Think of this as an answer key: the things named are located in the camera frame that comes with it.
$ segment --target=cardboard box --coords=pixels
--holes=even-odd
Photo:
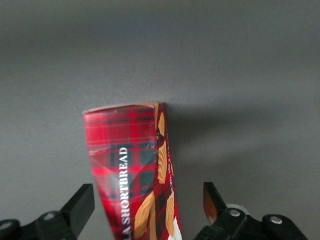
[[[164,103],[84,112],[92,173],[116,240],[181,240]]]

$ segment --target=gray background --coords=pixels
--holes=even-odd
[[[0,219],[93,182],[83,110],[163,101],[185,240],[203,181],[319,239],[319,1],[1,1],[0,48]],[[111,236],[96,198],[79,239]]]

